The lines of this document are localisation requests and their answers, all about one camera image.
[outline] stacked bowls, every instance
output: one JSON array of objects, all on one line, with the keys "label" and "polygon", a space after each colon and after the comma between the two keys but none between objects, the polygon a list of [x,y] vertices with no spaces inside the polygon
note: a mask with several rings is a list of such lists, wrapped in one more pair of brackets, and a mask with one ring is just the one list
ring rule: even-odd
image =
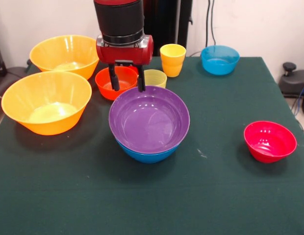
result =
[{"label": "stacked bowls", "polygon": [[190,116],[181,98],[170,90],[146,86],[125,91],[109,111],[110,129],[122,149],[142,163],[170,156],[188,133]]}]

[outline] floor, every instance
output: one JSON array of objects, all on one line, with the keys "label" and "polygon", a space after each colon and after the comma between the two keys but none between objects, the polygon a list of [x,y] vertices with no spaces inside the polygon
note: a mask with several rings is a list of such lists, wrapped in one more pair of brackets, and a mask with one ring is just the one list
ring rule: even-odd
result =
[{"label": "floor", "polygon": [[[295,101],[295,99],[292,99],[292,98],[286,98],[285,100],[288,103],[290,108],[292,107],[292,105]],[[301,126],[303,126],[303,129],[304,129],[304,113],[301,108],[299,109],[299,113],[296,115],[296,119],[299,121],[299,123],[301,124]]]}]

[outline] plastic cup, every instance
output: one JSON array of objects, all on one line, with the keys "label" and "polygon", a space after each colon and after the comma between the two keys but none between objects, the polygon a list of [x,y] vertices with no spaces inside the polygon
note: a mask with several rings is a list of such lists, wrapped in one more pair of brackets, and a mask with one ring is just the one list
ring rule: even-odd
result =
[{"label": "plastic cup", "polygon": [[165,74],[168,77],[177,77],[186,56],[186,48],[178,44],[167,44],[161,47],[160,53]]},{"label": "plastic cup", "polygon": [[160,70],[145,70],[144,78],[147,86],[166,88],[167,76]]}]

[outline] blue bowl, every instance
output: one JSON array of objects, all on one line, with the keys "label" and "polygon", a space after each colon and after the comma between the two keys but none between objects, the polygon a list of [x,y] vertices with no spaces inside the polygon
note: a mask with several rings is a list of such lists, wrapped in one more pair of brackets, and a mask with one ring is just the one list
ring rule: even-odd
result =
[{"label": "blue bowl", "polygon": [[227,46],[209,46],[201,52],[203,68],[214,75],[231,73],[240,59],[239,53]]},{"label": "blue bowl", "polygon": [[164,159],[166,159],[168,156],[170,156],[172,153],[175,152],[175,150],[178,148],[179,145],[177,145],[176,147],[162,152],[162,153],[155,153],[155,154],[142,154],[142,153],[137,153],[134,152],[128,148],[126,148],[125,146],[123,146],[121,143],[119,143],[117,141],[117,143],[122,147],[122,149],[132,158],[134,158],[135,160],[141,162],[141,163],[148,163],[148,164],[152,164],[152,163],[157,163],[160,162]]}]

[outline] plastic bowl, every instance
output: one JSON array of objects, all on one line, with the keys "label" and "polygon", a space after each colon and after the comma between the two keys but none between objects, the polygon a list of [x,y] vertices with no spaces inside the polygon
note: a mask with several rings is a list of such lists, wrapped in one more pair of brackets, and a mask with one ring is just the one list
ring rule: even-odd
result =
[{"label": "plastic bowl", "polygon": [[136,72],[128,67],[115,66],[115,73],[118,77],[119,91],[112,89],[108,68],[98,72],[95,77],[95,82],[100,90],[100,93],[109,100],[115,100],[121,93],[137,86]]},{"label": "plastic bowl", "polygon": [[214,75],[231,73],[239,59],[239,53],[227,46],[209,46],[201,53],[203,68]]},{"label": "plastic bowl", "polygon": [[31,62],[41,71],[69,71],[89,79],[98,62],[96,40],[80,35],[46,39],[30,52]]},{"label": "plastic bowl", "polygon": [[271,121],[256,121],[244,131],[245,142],[255,159],[262,163],[277,162],[297,147],[297,140],[284,126]]},{"label": "plastic bowl", "polygon": [[160,70],[145,70],[144,79],[147,86],[166,88],[167,76]]},{"label": "plastic bowl", "polygon": [[160,161],[168,158],[178,148],[178,146],[176,146],[176,147],[174,147],[174,148],[172,148],[168,151],[165,151],[163,153],[142,154],[142,153],[137,153],[137,152],[134,152],[134,151],[126,148],[125,146],[123,146],[119,142],[117,142],[117,143],[122,147],[124,152],[127,153],[129,156],[131,156],[132,158],[134,158],[135,160],[137,160],[141,163],[147,163],[147,164],[157,163],[157,162],[160,162]]},{"label": "plastic bowl", "polygon": [[56,135],[74,127],[91,98],[89,82],[71,72],[27,76],[4,93],[1,106],[11,119],[40,135]]},{"label": "plastic bowl", "polygon": [[187,135],[189,112],[170,90],[146,86],[132,88],[113,102],[108,121],[115,139],[141,154],[163,153],[178,146]]}]

